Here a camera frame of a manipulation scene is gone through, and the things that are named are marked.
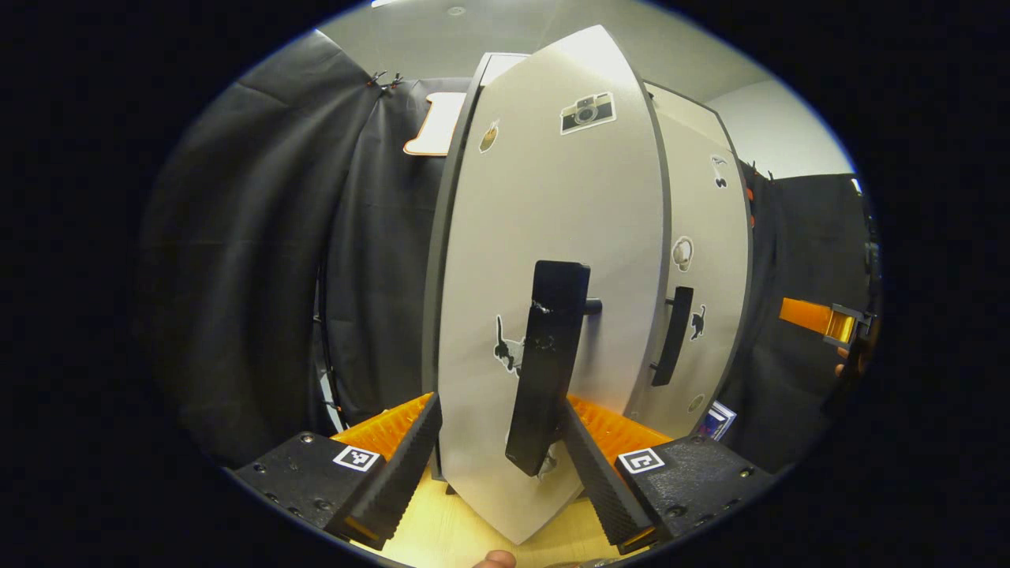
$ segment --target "white wall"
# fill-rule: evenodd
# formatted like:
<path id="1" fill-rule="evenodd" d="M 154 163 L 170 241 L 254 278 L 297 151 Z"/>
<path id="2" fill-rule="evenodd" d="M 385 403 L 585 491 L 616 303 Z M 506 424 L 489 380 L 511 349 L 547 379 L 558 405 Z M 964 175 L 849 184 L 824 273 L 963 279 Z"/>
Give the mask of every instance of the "white wall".
<path id="1" fill-rule="evenodd" d="M 778 178 L 852 173 L 820 117 L 779 81 L 762 81 L 705 103 L 719 113 L 738 157 Z"/>

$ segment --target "table surface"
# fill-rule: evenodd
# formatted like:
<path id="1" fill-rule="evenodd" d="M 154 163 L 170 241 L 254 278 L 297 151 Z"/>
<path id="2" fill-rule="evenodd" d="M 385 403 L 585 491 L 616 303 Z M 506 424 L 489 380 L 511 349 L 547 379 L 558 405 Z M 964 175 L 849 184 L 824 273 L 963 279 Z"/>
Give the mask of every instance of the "table surface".
<path id="1" fill-rule="evenodd" d="M 472 568 L 489 551 L 507 550 L 517 568 L 543 568 L 561 562 L 617 558 L 588 498 L 579 498 L 521 545 L 514 545 L 481 518 L 447 484 L 425 470 L 396 535 L 372 553 L 416 568 Z"/>

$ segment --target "orange object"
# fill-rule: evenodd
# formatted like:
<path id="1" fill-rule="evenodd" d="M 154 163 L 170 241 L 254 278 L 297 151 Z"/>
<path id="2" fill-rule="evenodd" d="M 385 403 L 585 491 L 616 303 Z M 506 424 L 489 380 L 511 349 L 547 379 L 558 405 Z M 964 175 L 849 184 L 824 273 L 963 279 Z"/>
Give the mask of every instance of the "orange object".
<path id="1" fill-rule="evenodd" d="M 792 298 L 782 298 L 779 319 L 834 338 L 842 343 L 848 343 L 855 327 L 855 318 L 851 315 L 834 311 L 826 305 Z"/>
<path id="2" fill-rule="evenodd" d="M 617 456 L 635 450 L 643 450 L 673 442 L 674 439 L 654 430 L 612 412 L 603 406 L 593 404 L 575 395 L 568 395 L 569 402 L 583 425 L 589 431 L 597 447 L 607 458 L 610 467 L 617 471 L 614 462 Z"/>
<path id="3" fill-rule="evenodd" d="M 413 400 L 408 400 L 399 406 L 372 416 L 354 428 L 331 436 L 330 440 L 362 450 L 378 452 L 388 462 L 393 459 L 393 454 L 396 453 L 403 437 L 420 415 L 432 394 L 431 392 L 422 394 Z"/>

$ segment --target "wooden table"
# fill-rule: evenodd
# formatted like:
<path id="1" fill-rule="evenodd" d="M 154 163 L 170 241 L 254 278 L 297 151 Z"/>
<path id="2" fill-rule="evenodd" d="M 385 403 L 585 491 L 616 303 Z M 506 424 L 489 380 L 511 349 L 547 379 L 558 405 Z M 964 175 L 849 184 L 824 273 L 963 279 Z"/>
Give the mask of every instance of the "wooden table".
<path id="1" fill-rule="evenodd" d="M 516 568 L 620 556 L 617 547 L 607 544 L 588 498 L 576 499 L 538 533 L 516 546 L 485 523 L 460 495 L 446 495 L 446 486 L 431 479 L 430 471 L 425 470 L 396 536 L 386 542 L 383 550 L 352 544 L 416 568 L 472 568 L 492 550 L 514 554 Z"/>

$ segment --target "ceiling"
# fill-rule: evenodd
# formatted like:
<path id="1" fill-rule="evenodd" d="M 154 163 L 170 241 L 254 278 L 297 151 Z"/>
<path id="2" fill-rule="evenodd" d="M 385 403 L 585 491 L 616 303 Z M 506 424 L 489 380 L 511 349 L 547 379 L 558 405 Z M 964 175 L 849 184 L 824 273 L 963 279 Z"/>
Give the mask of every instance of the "ceiling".
<path id="1" fill-rule="evenodd" d="M 449 8 L 466 9 L 449 15 Z M 635 0 L 397 0 L 370 2 L 318 29 L 366 71 L 407 78 L 470 77 L 487 52 L 531 54 L 602 24 L 638 75 L 695 100 L 772 79 L 761 66 L 672 12 Z"/>

